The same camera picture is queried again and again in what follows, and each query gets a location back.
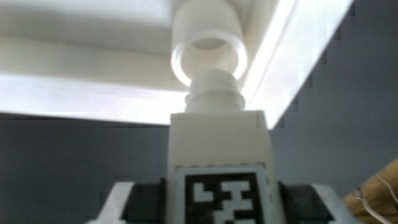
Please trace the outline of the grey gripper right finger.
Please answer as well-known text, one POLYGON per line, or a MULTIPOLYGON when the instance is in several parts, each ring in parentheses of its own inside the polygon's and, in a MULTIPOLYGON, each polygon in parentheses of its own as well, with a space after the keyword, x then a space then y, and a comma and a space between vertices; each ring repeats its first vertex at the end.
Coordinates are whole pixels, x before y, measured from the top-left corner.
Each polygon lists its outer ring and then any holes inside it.
POLYGON ((362 224, 328 185, 279 183, 286 224, 362 224))

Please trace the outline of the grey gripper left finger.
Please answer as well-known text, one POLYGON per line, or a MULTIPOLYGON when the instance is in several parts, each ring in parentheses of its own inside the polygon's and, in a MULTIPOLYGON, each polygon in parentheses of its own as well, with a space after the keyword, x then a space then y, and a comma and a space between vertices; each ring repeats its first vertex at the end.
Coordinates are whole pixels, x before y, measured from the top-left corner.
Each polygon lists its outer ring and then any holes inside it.
POLYGON ((99 214, 85 224, 163 224, 163 183, 117 182, 99 214))

